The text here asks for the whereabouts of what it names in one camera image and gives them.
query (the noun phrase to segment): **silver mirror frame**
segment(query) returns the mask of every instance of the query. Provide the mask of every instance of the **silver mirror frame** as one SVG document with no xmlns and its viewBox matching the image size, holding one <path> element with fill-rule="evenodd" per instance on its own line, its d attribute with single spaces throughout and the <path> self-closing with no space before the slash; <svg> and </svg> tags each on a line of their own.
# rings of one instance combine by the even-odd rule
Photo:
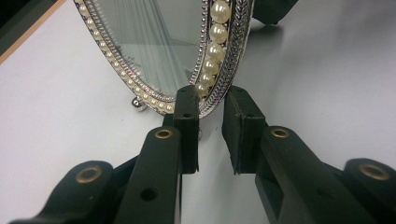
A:
<svg viewBox="0 0 396 224">
<path fill-rule="evenodd" d="M 176 97 L 164 95 L 160 90 L 155 90 L 139 77 L 138 68 L 134 67 L 129 59 L 124 58 L 121 50 L 115 46 L 111 30 L 107 29 L 106 23 L 102 21 L 101 11 L 96 5 L 96 1 L 74 1 L 98 47 L 127 87 L 137 96 L 137 99 L 162 115 L 172 114 Z M 233 82 L 233 77 L 242 59 L 248 40 L 254 0 L 202 0 L 202 2 L 203 24 L 198 57 L 190 83 L 186 83 L 186 85 L 195 85 L 201 98 L 199 104 L 200 118 L 207 116 L 216 108 Z M 211 8 L 216 2 L 225 2 L 229 6 L 231 17 L 226 22 L 218 23 L 211 17 Z M 217 59 L 215 64 L 217 65 L 217 73 L 210 75 L 215 79 L 214 84 L 212 80 L 212 83 L 203 85 L 201 83 L 203 73 L 207 68 L 207 64 L 211 61 L 206 48 L 211 42 L 216 42 L 213 40 L 216 37 L 212 35 L 215 26 L 225 29 L 227 33 L 227 38 L 224 42 L 220 40 L 220 43 L 218 41 L 224 50 L 224 56 Z"/>
</svg>

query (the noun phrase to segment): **pearl bead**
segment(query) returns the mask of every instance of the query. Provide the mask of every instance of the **pearl bead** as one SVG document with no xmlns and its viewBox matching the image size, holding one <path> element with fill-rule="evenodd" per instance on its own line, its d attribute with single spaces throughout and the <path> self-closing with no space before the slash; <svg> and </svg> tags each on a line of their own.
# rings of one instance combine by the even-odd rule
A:
<svg viewBox="0 0 396 224">
<path fill-rule="evenodd" d="M 158 106 L 158 100 L 156 100 L 156 99 L 151 99 L 151 100 L 149 101 L 149 104 L 150 104 L 151 106 L 157 107 L 157 106 Z"/>
<path fill-rule="evenodd" d="M 85 17 L 90 16 L 90 12 L 88 11 L 87 7 L 85 7 L 85 5 L 79 5 L 78 11 L 81 15 Z"/>
<path fill-rule="evenodd" d="M 107 44 L 106 44 L 105 41 L 101 41 L 101 42 L 99 43 L 99 49 L 104 50 L 104 51 L 107 51 L 107 50 L 108 50 Z"/>
<path fill-rule="evenodd" d="M 107 58 L 109 61 L 113 61 L 113 59 L 114 59 L 113 53 L 112 53 L 111 51 L 106 52 L 106 58 Z"/>
<path fill-rule="evenodd" d="M 215 83 L 216 83 L 216 80 L 213 78 L 212 75 L 208 75 L 205 73 L 201 74 L 199 81 L 205 87 L 211 87 L 211 86 L 215 85 Z"/>
<path fill-rule="evenodd" d="M 209 59 L 204 60 L 203 70 L 209 75 L 215 75 L 219 72 L 219 65 Z"/>
<path fill-rule="evenodd" d="M 219 62 L 224 59 L 224 50 L 219 44 L 212 42 L 206 48 L 206 56 Z"/>
<path fill-rule="evenodd" d="M 209 36 L 213 42 L 222 44 L 228 38 L 228 31 L 225 26 L 215 23 L 210 27 Z"/>
<path fill-rule="evenodd" d="M 101 40 L 102 36 L 100 35 L 100 32 L 97 29 L 94 29 L 92 32 L 92 36 L 95 40 Z"/>
<path fill-rule="evenodd" d="M 151 101 L 151 96 L 149 96 L 147 93 L 143 93 L 143 95 L 142 95 L 142 100 L 143 100 L 144 102 L 149 103 L 149 102 Z"/>
<path fill-rule="evenodd" d="M 119 73 L 120 77 L 125 80 L 127 78 L 129 78 L 128 74 L 125 71 L 120 71 Z"/>
<path fill-rule="evenodd" d="M 164 102 L 159 102 L 157 108 L 161 112 L 165 111 L 165 103 Z"/>
<path fill-rule="evenodd" d="M 128 80 L 126 81 L 126 85 L 127 85 L 129 88 L 134 88 L 134 87 L 136 87 L 136 84 L 134 84 L 134 82 L 133 82 L 131 79 L 128 79 Z M 141 90 L 138 89 L 138 87 L 136 87 L 136 88 L 134 89 L 134 93 L 136 93 L 136 95 L 137 95 L 138 92 L 141 92 Z"/>
<path fill-rule="evenodd" d="M 95 23 L 91 18 L 87 19 L 85 22 L 87 23 L 87 26 L 90 30 L 93 30 L 95 28 Z"/>
<path fill-rule="evenodd" d="M 165 108 L 166 113 L 168 114 L 173 114 L 174 113 L 174 107 L 173 105 L 167 105 Z"/>
<path fill-rule="evenodd" d="M 197 90 L 198 96 L 203 98 L 209 94 L 209 90 L 202 83 L 197 82 L 195 84 L 195 89 Z"/>
<path fill-rule="evenodd" d="M 112 63 L 112 65 L 113 65 L 114 69 L 116 69 L 116 70 L 118 70 L 118 69 L 121 68 L 121 65 L 120 65 L 119 62 L 117 62 L 117 61 L 114 61 L 114 62 Z"/>
<path fill-rule="evenodd" d="M 231 9 L 224 1 L 216 1 L 210 9 L 210 17 L 213 21 L 224 23 L 231 17 Z"/>
</svg>

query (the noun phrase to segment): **oval mirror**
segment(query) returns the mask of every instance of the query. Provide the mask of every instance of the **oval mirror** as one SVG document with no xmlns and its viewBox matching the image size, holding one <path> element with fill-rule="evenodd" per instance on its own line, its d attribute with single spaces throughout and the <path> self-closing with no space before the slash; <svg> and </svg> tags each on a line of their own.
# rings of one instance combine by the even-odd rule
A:
<svg viewBox="0 0 396 224">
<path fill-rule="evenodd" d="M 231 86 L 253 0 L 75 0 L 94 40 L 140 103 L 173 113 L 195 85 L 200 118 Z"/>
</svg>

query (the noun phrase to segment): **hole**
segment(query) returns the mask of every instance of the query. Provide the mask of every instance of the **hole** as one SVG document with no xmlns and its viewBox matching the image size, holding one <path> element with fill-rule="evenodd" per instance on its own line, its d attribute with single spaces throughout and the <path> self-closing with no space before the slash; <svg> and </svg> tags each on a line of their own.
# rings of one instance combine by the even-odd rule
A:
<svg viewBox="0 0 396 224">
<path fill-rule="evenodd" d="M 145 201 L 145 202 L 151 202 L 153 200 L 155 200 L 158 197 L 158 193 L 157 190 L 155 189 L 144 189 L 141 193 L 140 193 L 140 198 Z"/>
<path fill-rule="evenodd" d="M 168 138 L 172 135 L 173 135 L 172 131 L 170 131 L 168 129 L 161 129 L 155 133 L 155 136 L 157 138 Z"/>
<path fill-rule="evenodd" d="M 283 130 L 283 129 L 273 129 L 273 130 L 271 130 L 271 134 L 272 134 L 273 136 L 275 136 L 275 137 L 278 137 L 278 138 L 286 138 L 286 137 L 289 137 L 288 131 Z"/>
<path fill-rule="evenodd" d="M 100 166 L 90 166 L 82 169 L 78 174 L 76 175 L 76 181 L 79 184 L 88 184 L 91 183 L 92 181 L 96 180 L 101 176 L 102 174 L 102 169 Z"/>
<path fill-rule="evenodd" d="M 86 179 L 88 179 L 88 178 L 92 178 L 94 175 L 96 175 L 96 171 L 94 171 L 94 170 L 87 170 L 87 171 L 85 171 L 84 173 L 82 173 L 82 177 L 83 178 L 86 178 Z"/>
<path fill-rule="evenodd" d="M 371 177 L 372 179 L 376 180 L 388 180 L 389 173 L 384 170 L 384 168 L 371 164 L 371 163 L 364 163 L 359 165 L 359 169 L 364 175 Z"/>
</svg>

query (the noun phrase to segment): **white table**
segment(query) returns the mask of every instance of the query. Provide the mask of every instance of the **white table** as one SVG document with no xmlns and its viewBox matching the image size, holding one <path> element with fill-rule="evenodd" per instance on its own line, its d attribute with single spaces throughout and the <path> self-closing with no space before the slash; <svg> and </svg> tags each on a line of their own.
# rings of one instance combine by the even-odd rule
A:
<svg viewBox="0 0 396 224">
<path fill-rule="evenodd" d="M 323 161 L 396 168 L 395 11 L 389 0 L 301 0 L 276 28 L 253 24 L 234 85 Z M 135 112 L 133 98 L 67 1 L 0 66 L 0 223 L 36 215 L 78 163 L 136 156 L 162 117 Z M 201 121 L 182 223 L 267 223 L 254 175 L 233 175 L 221 120 L 222 105 Z"/>
</svg>

